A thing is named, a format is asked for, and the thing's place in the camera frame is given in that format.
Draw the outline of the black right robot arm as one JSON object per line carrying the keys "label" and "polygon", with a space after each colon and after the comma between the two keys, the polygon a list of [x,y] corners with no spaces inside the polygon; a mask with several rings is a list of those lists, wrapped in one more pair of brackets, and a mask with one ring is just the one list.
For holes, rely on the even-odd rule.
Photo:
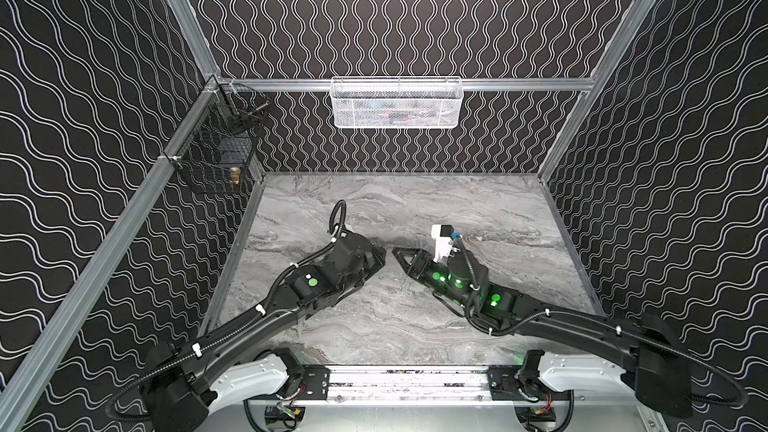
{"label": "black right robot arm", "polygon": [[668,416],[688,418],[694,404],[747,404],[742,385],[684,350],[659,317],[632,321],[587,314],[493,283],[461,234],[450,225],[434,230],[433,252],[396,247],[393,256],[407,276],[476,331],[538,337],[599,357],[619,368],[619,383],[640,403]]}

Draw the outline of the brass fitting in basket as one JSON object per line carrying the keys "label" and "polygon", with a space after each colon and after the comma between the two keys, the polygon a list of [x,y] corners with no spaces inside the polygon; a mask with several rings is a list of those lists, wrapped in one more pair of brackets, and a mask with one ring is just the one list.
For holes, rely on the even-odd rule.
{"label": "brass fitting in basket", "polygon": [[239,167],[231,167],[229,169],[230,183],[233,187],[239,186],[241,183],[242,171]]}

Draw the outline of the white mesh wall basket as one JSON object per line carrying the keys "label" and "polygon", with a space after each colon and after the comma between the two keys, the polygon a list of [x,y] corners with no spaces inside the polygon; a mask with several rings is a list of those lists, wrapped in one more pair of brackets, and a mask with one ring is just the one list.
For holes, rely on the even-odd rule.
{"label": "white mesh wall basket", "polygon": [[458,77],[331,79],[334,125],[341,129],[452,129],[464,90]]}

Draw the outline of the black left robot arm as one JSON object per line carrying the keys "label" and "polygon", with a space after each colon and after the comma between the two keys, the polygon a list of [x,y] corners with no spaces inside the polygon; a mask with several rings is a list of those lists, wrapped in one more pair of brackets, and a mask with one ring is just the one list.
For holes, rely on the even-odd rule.
{"label": "black left robot arm", "polygon": [[346,212],[346,202],[338,201],[329,218],[329,243],[290,264],[255,306],[179,346],[157,344],[145,371],[107,400],[106,416],[147,422],[157,431],[194,431],[233,403],[299,392],[290,383],[303,372],[295,357],[273,352],[258,359],[261,346],[356,293],[385,265],[385,249],[349,229]]}

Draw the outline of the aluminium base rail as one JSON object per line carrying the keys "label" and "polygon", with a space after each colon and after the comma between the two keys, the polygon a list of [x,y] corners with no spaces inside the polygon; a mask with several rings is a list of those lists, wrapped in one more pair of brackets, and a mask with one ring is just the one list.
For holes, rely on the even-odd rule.
{"label": "aluminium base rail", "polygon": [[636,405],[624,370],[602,359],[545,355],[533,389],[516,366],[308,366],[293,404],[369,406]]}

